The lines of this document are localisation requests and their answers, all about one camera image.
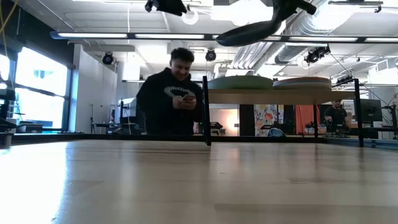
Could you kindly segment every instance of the monitor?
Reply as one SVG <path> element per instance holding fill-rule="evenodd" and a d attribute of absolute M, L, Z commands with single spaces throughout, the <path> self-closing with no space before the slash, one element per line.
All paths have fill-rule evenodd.
<path fill-rule="evenodd" d="M 361 112 L 362 112 L 362 122 L 383 121 L 380 100 L 361 99 Z"/>

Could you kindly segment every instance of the exposed duct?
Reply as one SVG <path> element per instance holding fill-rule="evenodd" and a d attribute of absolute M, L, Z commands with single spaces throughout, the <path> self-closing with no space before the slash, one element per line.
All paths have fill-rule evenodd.
<path fill-rule="evenodd" d="M 312 4 L 318 8 L 317 13 L 313 16 L 308 14 L 299 15 L 297 20 L 286 28 L 285 35 L 328 35 L 346 22 L 358 9 L 357 6 L 329 5 L 328 0 L 314 0 Z M 269 47 L 262 60 L 258 61 L 254 67 L 254 71 L 259 73 L 261 68 L 262 71 L 268 72 L 268 76 L 273 76 L 275 73 L 281 71 L 284 66 L 265 69 L 262 68 L 266 66 L 264 63 L 288 64 L 305 49 L 307 47 L 286 46 L 285 44 L 274 43 Z"/>

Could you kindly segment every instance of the smartphone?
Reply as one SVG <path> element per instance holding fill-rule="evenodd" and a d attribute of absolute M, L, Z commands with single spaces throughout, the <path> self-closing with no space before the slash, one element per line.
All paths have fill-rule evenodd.
<path fill-rule="evenodd" d="M 192 100 L 195 100 L 196 97 L 193 96 L 193 95 L 187 94 L 187 95 L 185 95 L 182 99 L 183 99 L 183 100 L 186 100 L 186 101 L 192 101 Z"/>

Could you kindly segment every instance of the man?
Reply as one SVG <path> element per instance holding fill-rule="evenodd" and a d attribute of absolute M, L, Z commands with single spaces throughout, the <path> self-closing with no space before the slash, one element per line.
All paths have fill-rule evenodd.
<path fill-rule="evenodd" d="M 351 128 L 351 119 L 347 117 L 347 112 L 341 107 L 341 100 L 331 102 L 331 107 L 325 110 L 325 120 L 331 120 L 333 123 L 333 131 L 336 131 L 338 125 L 345 128 Z"/>
<path fill-rule="evenodd" d="M 193 122 L 202 117 L 202 90 L 189 73 L 194 56 L 178 48 L 171 53 L 170 68 L 151 75 L 137 94 L 148 134 L 193 135 Z"/>

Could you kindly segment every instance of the ceiling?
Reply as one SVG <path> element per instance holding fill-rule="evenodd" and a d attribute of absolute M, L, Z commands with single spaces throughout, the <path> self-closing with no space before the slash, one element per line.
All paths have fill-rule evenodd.
<path fill-rule="evenodd" d="M 213 1 L 201 1 L 201 6 L 196 7 L 204 12 L 212 9 L 223 9 L 212 7 Z M 102 2 L 79 2 L 72 0 L 20 0 L 19 5 L 35 17 L 44 21 L 55 30 L 77 31 L 77 32 L 172 32 L 172 33 L 211 33 L 220 34 L 237 27 L 229 21 L 213 20 L 206 13 L 199 13 L 199 20 L 194 25 L 188 25 L 181 17 L 164 14 L 157 11 L 148 13 L 144 9 L 145 2 L 134 4 L 105 4 Z M 260 15 L 259 20 L 265 20 L 272 15 L 271 8 L 264 13 L 253 12 L 254 9 L 239 8 L 238 14 L 250 17 L 252 14 Z M 373 9 L 364 9 L 353 14 L 343 25 L 335 29 L 331 35 L 398 35 L 398 9 L 389 8 L 379 14 L 373 13 Z M 142 66 L 144 75 L 161 71 L 169 62 L 167 46 L 170 41 L 166 40 L 91 40 L 90 45 L 133 45 L 142 56 L 145 64 Z M 213 71 L 215 63 L 229 62 L 235 58 L 239 48 L 222 47 L 216 42 L 188 41 L 184 43 L 195 53 L 194 70 Z M 217 59 L 215 62 L 206 62 L 205 54 L 208 48 L 216 49 Z M 385 55 L 398 55 L 398 45 L 364 45 L 364 44 L 331 44 L 332 54 L 346 68 L 356 67 L 357 74 L 367 73 L 366 68 L 374 65 L 367 61 L 377 62 Z M 97 50 L 92 55 L 103 55 Z M 121 60 L 125 58 L 125 52 L 115 53 Z M 305 69 L 298 65 L 303 57 L 297 57 L 290 66 L 281 70 L 288 76 L 317 75 L 330 77 L 342 72 L 344 69 L 331 56 L 321 59 L 317 64 Z"/>

